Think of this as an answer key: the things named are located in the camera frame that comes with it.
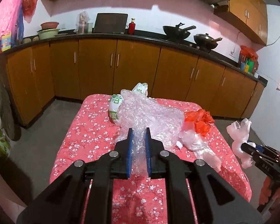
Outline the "hanging red plastic bag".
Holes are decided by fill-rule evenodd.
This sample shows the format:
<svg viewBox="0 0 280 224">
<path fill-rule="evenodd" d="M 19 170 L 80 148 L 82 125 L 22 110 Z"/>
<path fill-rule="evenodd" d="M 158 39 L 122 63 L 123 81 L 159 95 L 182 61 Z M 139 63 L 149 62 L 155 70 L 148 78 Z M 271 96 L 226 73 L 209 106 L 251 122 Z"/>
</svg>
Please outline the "hanging red plastic bag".
<svg viewBox="0 0 280 224">
<path fill-rule="evenodd" d="M 23 18 L 27 23 L 32 21 L 38 0 L 22 0 Z"/>
</svg>

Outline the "white green shopping bag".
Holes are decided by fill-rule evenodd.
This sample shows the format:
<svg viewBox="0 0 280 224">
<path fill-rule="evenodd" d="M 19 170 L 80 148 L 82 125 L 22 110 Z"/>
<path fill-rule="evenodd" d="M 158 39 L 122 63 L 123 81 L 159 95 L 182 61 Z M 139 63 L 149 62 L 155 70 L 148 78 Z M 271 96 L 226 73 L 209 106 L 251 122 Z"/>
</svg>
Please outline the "white green shopping bag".
<svg viewBox="0 0 280 224">
<path fill-rule="evenodd" d="M 136 86 L 131 90 L 133 92 L 139 92 L 145 96 L 148 96 L 148 84 L 147 83 L 137 83 Z M 121 94 L 114 94 L 110 98 L 108 115 L 114 124 L 118 124 L 119 116 L 118 110 L 123 101 L 123 96 Z"/>
</svg>

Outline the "green basin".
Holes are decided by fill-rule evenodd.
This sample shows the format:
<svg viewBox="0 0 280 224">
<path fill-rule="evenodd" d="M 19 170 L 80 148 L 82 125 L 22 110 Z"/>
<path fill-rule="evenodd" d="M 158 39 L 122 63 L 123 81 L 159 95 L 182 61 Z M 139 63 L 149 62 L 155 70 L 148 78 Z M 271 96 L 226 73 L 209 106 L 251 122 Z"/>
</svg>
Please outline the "green basin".
<svg viewBox="0 0 280 224">
<path fill-rule="evenodd" d="M 55 37 L 59 32 L 59 29 L 45 29 L 37 31 L 40 40 L 49 39 Z"/>
</svg>

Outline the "black wok with lid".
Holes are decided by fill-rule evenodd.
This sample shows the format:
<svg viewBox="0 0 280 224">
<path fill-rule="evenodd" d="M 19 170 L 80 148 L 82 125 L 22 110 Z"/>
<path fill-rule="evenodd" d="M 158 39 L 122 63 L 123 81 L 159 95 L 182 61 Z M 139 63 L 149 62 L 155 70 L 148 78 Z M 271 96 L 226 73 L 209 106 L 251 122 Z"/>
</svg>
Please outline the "black wok with lid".
<svg viewBox="0 0 280 224">
<path fill-rule="evenodd" d="M 200 48 L 205 48 L 206 50 L 213 50 L 218 46 L 218 42 L 222 41 L 223 38 L 212 38 L 209 34 L 196 34 L 194 35 L 194 41 Z"/>
</svg>

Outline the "black countertop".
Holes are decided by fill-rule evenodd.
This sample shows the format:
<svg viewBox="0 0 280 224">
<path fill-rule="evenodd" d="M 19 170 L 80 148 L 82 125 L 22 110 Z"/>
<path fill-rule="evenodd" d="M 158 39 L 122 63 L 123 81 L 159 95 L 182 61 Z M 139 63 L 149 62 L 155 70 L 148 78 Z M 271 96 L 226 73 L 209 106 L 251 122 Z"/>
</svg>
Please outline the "black countertop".
<svg viewBox="0 0 280 224">
<path fill-rule="evenodd" d="M 248 73 L 243 72 L 240 70 L 239 67 L 237 67 L 237 62 L 231 60 L 230 58 L 214 51 L 214 50 L 204 50 L 201 49 L 198 45 L 195 43 L 189 42 L 189 41 L 182 41 L 181 43 L 176 43 L 167 40 L 167 36 L 159 33 L 144 31 L 144 30 L 136 30 L 135 35 L 129 35 L 129 34 L 116 34 L 116 33 L 87 33 L 87 34 L 76 34 L 72 29 L 64 30 L 58 33 L 58 36 L 56 38 L 49 38 L 44 40 L 39 40 L 31 43 L 21 44 L 19 46 L 14 46 L 10 48 L 7 51 L 4 51 L 3 55 L 8 55 L 20 50 L 23 50 L 25 48 L 39 45 L 41 43 L 52 43 L 52 42 L 60 42 L 60 41 L 67 41 L 71 39 L 120 39 L 120 40 L 128 40 L 128 41 L 137 41 L 137 42 L 143 42 L 143 43 L 151 43 L 154 45 L 159 46 L 166 46 L 173 49 L 178 49 L 184 52 L 193 53 L 195 55 L 199 55 L 200 57 L 203 57 L 205 59 L 211 60 L 212 62 L 216 62 L 218 64 L 221 64 L 225 67 L 229 67 L 230 69 L 236 70 L 237 72 L 240 72 L 241 74 L 244 74 L 248 76 L 250 79 L 261 83 L 263 86 L 267 86 L 268 80 L 265 79 L 262 76 L 254 77 L 253 75 L 250 75 Z"/>
</svg>

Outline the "lower wooden cabinets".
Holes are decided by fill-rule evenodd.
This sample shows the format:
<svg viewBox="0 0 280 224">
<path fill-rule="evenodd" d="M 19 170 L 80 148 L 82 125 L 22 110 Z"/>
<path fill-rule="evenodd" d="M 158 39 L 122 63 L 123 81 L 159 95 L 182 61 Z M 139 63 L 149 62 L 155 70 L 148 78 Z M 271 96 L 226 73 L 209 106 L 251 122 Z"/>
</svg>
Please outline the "lower wooden cabinets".
<svg viewBox="0 0 280 224">
<path fill-rule="evenodd" d="M 54 97 L 84 100 L 147 83 L 153 98 L 193 102 L 212 116 L 250 118 L 265 85 L 214 59 L 168 46 L 120 39 L 41 43 L 7 56 L 21 125 Z"/>
</svg>

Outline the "red basin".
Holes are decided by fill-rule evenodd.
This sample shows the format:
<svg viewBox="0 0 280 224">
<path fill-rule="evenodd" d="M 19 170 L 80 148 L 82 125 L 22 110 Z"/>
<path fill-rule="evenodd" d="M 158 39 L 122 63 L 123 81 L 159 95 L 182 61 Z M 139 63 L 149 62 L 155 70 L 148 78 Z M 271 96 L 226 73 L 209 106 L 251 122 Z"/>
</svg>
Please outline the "red basin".
<svg viewBox="0 0 280 224">
<path fill-rule="evenodd" d="M 59 25 L 58 22 L 44 22 L 41 24 L 41 28 L 42 30 L 56 29 L 58 25 Z"/>
</svg>

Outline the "green yellow containers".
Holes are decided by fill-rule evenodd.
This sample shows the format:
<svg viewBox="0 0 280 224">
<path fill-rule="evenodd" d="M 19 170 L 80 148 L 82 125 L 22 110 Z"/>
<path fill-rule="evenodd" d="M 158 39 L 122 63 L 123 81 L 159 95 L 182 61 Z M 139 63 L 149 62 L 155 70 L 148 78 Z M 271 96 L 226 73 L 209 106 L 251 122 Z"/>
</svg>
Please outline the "green yellow containers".
<svg viewBox="0 0 280 224">
<path fill-rule="evenodd" d="M 254 68 L 254 61 L 250 58 L 246 58 L 243 62 L 240 64 L 240 69 L 246 73 L 252 73 Z"/>
</svg>

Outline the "pink plastic bag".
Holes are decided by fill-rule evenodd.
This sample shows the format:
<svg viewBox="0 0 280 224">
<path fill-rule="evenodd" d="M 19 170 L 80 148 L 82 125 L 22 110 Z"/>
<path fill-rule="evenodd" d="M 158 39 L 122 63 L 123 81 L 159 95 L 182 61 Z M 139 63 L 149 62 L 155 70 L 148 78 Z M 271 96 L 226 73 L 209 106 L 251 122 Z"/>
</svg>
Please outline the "pink plastic bag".
<svg viewBox="0 0 280 224">
<path fill-rule="evenodd" d="M 251 124 L 252 122 L 245 118 L 241 122 L 235 121 L 227 126 L 227 133 L 233 140 L 232 151 L 241 160 L 241 166 L 244 169 L 252 166 L 252 159 L 249 154 L 241 150 L 241 145 L 248 143 L 252 147 L 256 147 L 254 142 L 248 142 Z"/>
</svg>

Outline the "clear bubble wrap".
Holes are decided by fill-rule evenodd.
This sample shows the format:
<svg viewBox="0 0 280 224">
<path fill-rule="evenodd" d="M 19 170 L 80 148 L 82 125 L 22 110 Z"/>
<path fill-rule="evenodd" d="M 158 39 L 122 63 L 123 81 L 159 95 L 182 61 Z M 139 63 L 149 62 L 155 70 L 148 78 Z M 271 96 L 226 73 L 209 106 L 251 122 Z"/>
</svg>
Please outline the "clear bubble wrap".
<svg viewBox="0 0 280 224">
<path fill-rule="evenodd" d="M 181 109 L 159 104 L 156 99 L 130 90 L 121 91 L 123 101 L 118 110 L 120 127 L 116 142 L 125 140 L 132 129 L 131 173 L 147 176 L 145 151 L 146 129 L 151 137 L 163 143 L 166 150 L 172 150 L 178 141 L 185 120 Z"/>
</svg>

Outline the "upper wooden cabinets right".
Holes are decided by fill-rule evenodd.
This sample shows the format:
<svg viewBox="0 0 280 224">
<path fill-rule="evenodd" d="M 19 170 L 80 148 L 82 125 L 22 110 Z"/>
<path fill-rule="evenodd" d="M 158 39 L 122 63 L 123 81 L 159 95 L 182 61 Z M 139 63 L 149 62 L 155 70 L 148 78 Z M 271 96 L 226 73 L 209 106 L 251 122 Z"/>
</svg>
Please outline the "upper wooden cabinets right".
<svg viewBox="0 0 280 224">
<path fill-rule="evenodd" d="M 229 0 L 214 14 L 241 31 L 252 42 L 267 44 L 267 5 L 263 0 Z"/>
</svg>

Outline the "red plastic bag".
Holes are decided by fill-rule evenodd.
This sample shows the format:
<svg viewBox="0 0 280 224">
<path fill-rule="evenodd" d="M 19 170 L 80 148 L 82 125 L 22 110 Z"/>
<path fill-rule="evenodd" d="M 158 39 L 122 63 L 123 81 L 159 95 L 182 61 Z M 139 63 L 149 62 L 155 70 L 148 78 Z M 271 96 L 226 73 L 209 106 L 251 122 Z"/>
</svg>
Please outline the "red plastic bag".
<svg viewBox="0 0 280 224">
<path fill-rule="evenodd" d="M 27 23 L 32 21 L 38 0 L 22 0 L 23 18 Z"/>
<path fill-rule="evenodd" d="M 198 111 L 185 112 L 185 122 L 192 122 L 195 133 L 206 136 L 211 129 L 211 124 L 214 124 L 215 120 L 209 111 L 199 109 Z"/>
</svg>

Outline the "red bag on counter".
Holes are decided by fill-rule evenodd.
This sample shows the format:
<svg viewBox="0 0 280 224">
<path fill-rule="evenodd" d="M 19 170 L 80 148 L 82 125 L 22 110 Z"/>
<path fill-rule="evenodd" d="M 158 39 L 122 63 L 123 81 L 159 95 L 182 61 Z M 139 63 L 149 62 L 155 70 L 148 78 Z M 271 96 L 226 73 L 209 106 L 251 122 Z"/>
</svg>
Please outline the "red bag on counter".
<svg viewBox="0 0 280 224">
<path fill-rule="evenodd" d="M 252 61 L 257 61 L 259 56 L 253 48 L 241 45 L 240 54 L 239 54 L 239 62 L 244 62 L 245 59 L 247 59 L 247 58 Z"/>
</svg>

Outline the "clear plastic bag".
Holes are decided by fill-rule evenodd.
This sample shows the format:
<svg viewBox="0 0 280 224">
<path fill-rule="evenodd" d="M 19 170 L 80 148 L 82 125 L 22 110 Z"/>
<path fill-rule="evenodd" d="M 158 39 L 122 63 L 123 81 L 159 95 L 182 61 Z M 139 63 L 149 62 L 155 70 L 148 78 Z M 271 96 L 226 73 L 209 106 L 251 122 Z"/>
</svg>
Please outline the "clear plastic bag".
<svg viewBox="0 0 280 224">
<path fill-rule="evenodd" d="M 216 172 L 220 172 L 222 162 L 208 146 L 206 139 L 195 132 L 195 124 L 192 121 L 185 121 L 181 132 L 178 135 L 176 146 L 180 149 L 186 147 L 192 151 L 197 159 L 203 159 Z"/>
</svg>

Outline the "black wok left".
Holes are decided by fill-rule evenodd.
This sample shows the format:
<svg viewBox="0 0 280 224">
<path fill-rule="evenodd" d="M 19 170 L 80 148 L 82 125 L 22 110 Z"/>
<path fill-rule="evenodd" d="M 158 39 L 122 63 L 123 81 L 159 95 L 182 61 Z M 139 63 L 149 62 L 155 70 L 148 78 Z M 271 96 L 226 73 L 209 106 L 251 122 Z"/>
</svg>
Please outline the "black wok left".
<svg viewBox="0 0 280 224">
<path fill-rule="evenodd" d="M 176 26 L 163 26 L 163 31 L 165 32 L 168 39 L 174 41 L 183 41 L 190 36 L 190 30 L 196 29 L 196 26 L 192 25 L 186 28 L 180 28 L 183 23 L 179 23 Z"/>
</svg>

